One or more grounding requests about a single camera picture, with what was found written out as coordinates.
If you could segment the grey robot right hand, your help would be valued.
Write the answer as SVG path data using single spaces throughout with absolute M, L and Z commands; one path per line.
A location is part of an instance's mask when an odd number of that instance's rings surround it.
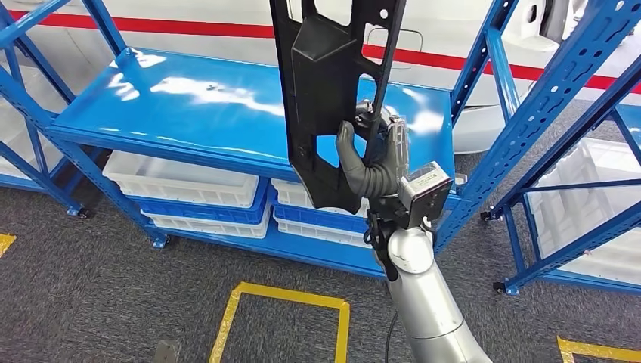
M 355 129 L 370 134 L 367 147 L 369 163 L 365 164 L 355 146 Z M 408 140 L 404 119 L 387 110 L 374 113 L 370 101 L 355 109 L 353 122 L 343 121 L 336 136 L 339 163 L 351 191 L 360 197 L 379 198 L 398 193 L 398 183 L 407 174 Z

